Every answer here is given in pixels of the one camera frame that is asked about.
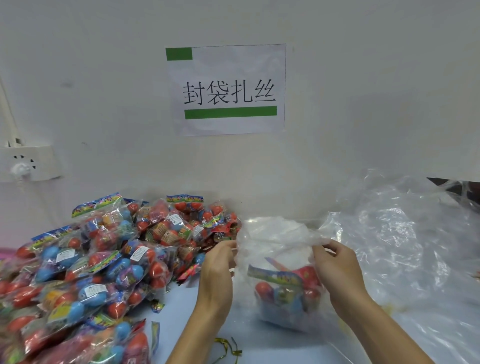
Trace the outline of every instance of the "green stripe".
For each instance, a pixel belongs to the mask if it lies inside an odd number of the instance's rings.
[[[168,61],[190,61],[193,60],[192,48],[165,48]]]
[[[276,106],[252,106],[249,108],[218,108],[185,110],[185,119],[246,118],[249,116],[275,116]]]

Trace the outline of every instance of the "hand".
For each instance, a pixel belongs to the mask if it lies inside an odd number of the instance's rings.
[[[372,301],[363,282],[357,255],[345,245],[330,240],[324,246],[314,246],[313,256],[320,281],[330,293],[332,306],[348,324],[357,304]]]
[[[195,311],[210,313],[219,328],[225,322],[232,306],[233,284],[230,268],[235,267],[233,257],[237,253],[236,248],[236,240],[218,243],[205,255],[200,273]]]

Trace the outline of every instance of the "light blue table surface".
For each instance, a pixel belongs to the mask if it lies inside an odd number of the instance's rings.
[[[145,304],[132,312],[134,316],[147,318],[149,340],[151,340],[150,322],[160,322],[160,346],[152,360],[155,364],[163,364],[167,360],[195,306],[198,291],[196,286],[173,286],[167,294],[166,305],[160,313],[152,312]],[[243,350],[239,364],[350,363],[335,348],[321,342],[319,338],[282,329],[262,321],[243,319],[235,308],[230,312],[218,337],[228,339],[230,343],[232,343],[230,337],[235,339],[239,350]],[[214,344],[207,363],[212,363],[224,352],[221,344]],[[220,363],[233,364],[235,357],[229,354]]]

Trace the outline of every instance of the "forearm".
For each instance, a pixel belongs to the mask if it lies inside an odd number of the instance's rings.
[[[205,363],[221,326],[214,314],[196,307],[166,364]]]
[[[373,300],[360,300],[348,324],[373,364],[433,364],[416,342]]]

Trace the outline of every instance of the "right hand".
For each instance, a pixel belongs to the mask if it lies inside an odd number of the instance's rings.
[[[372,301],[363,282],[357,255],[345,245],[330,240],[323,246],[314,246],[313,256],[320,281],[330,293],[332,306],[348,324],[353,319],[356,305]]]

